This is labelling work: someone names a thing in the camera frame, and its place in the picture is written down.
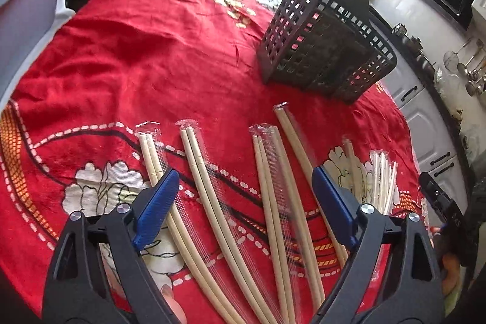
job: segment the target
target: black plastic basket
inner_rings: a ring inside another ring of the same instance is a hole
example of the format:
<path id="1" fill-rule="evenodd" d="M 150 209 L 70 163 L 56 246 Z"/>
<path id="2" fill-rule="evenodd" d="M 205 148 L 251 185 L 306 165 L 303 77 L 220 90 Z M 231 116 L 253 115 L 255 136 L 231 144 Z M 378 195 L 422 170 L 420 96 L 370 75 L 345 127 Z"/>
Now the black plastic basket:
<path id="1" fill-rule="evenodd" d="M 269 79 L 353 103 L 397 65 L 368 0 L 282 0 L 258 49 Z"/>

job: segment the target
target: black handle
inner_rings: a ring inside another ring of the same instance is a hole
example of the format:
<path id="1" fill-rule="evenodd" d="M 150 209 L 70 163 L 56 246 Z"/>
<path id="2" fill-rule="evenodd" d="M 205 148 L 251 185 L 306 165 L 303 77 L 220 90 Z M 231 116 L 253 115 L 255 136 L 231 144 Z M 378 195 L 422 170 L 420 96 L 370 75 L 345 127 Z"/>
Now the black handle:
<path id="1" fill-rule="evenodd" d="M 444 169 L 439 170 L 438 172 L 434 173 L 433 176 L 437 177 L 438 175 L 440 175 L 441 173 L 444 173 L 446 170 L 448 170 L 452 167 L 454 167 L 454 162 L 451 162 L 449 166 L 446 166 Z"/>
<path id="2" fill-rule="evenodd" d="M 416 90 L 418 90 L 418 89 L 419 89 L 419 88 L 418 88 L 417 86 L 415 86 L 414 88 L 411 88 L 410 90 L 408 90 L 408 91 L 407 91 L 407 93 L 406 93 L 404 96 L 402 96 L 402 102 L 405 102 L 405 98 L 407 98 L 407 96 L 408 96 L 409 94 L 411 94 L 412 92 L 414 92 L 414 91 L 416 91 Z"/>
<path id="3" fill-rule="evenodd" d="M 444 154 L 442 157 L 437 158 L 435 161 L 431 161 L 430 165 L 437 164 L 437 162 L 442 161 L 444 158 L 447 158 L 450 156 L 450 152 L 447 152 L 447 154 Z"/>

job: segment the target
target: red tablecloth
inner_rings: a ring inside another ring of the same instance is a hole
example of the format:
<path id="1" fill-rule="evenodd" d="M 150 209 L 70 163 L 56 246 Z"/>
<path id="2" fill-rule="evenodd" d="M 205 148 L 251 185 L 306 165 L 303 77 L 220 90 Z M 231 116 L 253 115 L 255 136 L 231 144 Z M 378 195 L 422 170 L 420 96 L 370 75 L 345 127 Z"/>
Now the red tablecloth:
<path id="1" fill-rule="evenodd" d="M 280 0 L 92 0 L 56 34 L 20 81 L 0 121 L 0 265 L 29 306 L 40 313 L 56 239 L 74 210 L 109 212 L 148 186 L 135 125 L 161 123 L 171 166 L 184 177 L 180 198 L 211 256 L 228 269 L 208 226 L 184 157 L 178 127 L 199 121 L 233 226 L 244 239 L 273 298 L 269 247 L 248 127 L 278 125 L 275 104 L 290 110 L 339 183 L 350 183 L 342 138 L 363 163 L 384 149 L 397 161 L 400 204 L 422 213 L 410 134 L 380 85 L 355 104 L 261 82 L 256 49 Z M 340 274 L 334 249 L 293 152 L 299 186 L 326 293 Z M 108 274 L 116 275 L 107 250 Z M 189 323 L 222 322 L 184 266 L 166 228 L 142 252 L 159 287 L 170 284 Z M 302 279 L 302 322 L 312 314 Z"/>

